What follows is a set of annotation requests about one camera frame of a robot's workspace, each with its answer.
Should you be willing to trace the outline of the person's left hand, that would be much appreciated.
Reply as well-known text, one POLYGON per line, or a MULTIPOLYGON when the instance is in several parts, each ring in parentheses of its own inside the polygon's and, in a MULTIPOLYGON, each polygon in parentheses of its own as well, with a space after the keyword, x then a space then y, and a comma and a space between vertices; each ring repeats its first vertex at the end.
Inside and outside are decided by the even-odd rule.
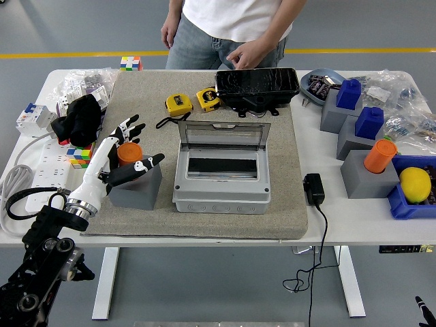
POLYGON ((275 44, 265 37, 246 42, 232 51, 226 59, 235 69, 253 69, 275 48, 275 44))

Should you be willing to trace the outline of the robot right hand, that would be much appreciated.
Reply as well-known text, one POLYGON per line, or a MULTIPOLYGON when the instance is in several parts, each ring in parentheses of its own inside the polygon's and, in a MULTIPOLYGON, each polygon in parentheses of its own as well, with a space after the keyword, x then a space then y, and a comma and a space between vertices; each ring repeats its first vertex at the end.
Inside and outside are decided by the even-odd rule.
POLYGON ((436 326, 435 316, 433 315, 431 310, 427 307, 425 302, 419 296, 415 297, 415 301, 423 314, 423 318, 425 319, 425 322, 420 322, 418 325, 420 327, 435 327, 436 326))

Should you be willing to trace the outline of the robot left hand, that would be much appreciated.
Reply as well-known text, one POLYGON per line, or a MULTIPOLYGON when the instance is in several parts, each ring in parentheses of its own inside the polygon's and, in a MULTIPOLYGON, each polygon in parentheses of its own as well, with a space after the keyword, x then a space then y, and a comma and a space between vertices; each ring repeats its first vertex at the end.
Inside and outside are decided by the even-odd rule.
POLYGON ((84 172, 81 185, 72 191, 65 204, 65 210, 70 213, 83 211, 90 216, 96 215, 102 205, 102 200, 115 186, 130 182, 152 170, 164 158, 158 153, 148 159, 142 159, 119 166, 116 151, 129 141, 136 141, 145 128, 145 124, 136 125, 139 119, 136 114, 122 123, 98 146, 90 164, 84 172))

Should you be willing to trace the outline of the person's right hand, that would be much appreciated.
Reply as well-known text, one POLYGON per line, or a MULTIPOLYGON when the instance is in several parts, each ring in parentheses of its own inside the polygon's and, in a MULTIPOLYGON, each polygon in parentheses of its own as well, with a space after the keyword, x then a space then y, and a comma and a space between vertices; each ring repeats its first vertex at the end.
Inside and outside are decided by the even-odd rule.
POLYGON ((169 50, 174 44, 174 37, 176 35, 180 18, 167 17, 161 28, 161 40, 165 47, 169 50))

